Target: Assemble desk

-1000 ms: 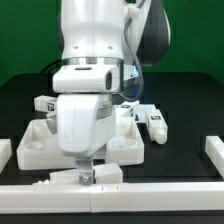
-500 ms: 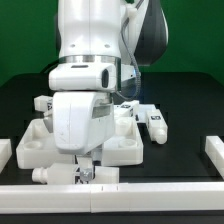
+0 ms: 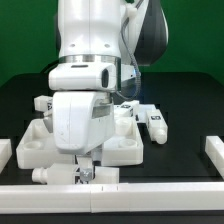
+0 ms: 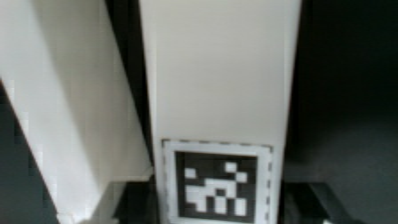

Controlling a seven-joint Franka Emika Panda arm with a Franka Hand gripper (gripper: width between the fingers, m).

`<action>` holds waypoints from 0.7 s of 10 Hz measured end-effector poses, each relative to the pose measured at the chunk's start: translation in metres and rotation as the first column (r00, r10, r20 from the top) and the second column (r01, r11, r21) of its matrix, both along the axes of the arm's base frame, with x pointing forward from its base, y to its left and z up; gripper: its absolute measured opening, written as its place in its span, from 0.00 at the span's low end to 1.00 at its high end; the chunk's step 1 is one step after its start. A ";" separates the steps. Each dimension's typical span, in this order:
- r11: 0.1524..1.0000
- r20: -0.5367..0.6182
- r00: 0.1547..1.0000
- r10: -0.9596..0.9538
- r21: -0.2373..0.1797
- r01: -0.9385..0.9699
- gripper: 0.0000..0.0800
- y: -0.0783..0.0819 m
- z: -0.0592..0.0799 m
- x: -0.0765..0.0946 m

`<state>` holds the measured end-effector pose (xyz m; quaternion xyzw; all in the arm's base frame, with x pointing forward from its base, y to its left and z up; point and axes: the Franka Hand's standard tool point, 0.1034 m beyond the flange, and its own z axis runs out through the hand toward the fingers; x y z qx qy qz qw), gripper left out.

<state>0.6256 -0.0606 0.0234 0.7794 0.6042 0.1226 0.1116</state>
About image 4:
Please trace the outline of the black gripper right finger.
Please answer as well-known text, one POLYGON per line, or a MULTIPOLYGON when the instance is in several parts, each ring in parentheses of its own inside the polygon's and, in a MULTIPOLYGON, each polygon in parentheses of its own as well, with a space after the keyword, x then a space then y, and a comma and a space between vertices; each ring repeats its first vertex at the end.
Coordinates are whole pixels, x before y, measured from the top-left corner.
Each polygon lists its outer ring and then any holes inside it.
POLYGON ((355 224, 324 183, 282 183, 278 224, 355 224))

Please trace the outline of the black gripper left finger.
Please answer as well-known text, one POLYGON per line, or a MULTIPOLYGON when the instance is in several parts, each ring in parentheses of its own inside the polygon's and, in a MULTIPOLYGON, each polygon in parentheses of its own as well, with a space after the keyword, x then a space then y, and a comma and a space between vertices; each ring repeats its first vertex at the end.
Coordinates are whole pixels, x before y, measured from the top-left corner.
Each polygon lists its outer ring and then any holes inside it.
POLYGON ((157 224, 156 199, 148 182, 129 182, 125 184, 113 218, 118 224, 157 224))

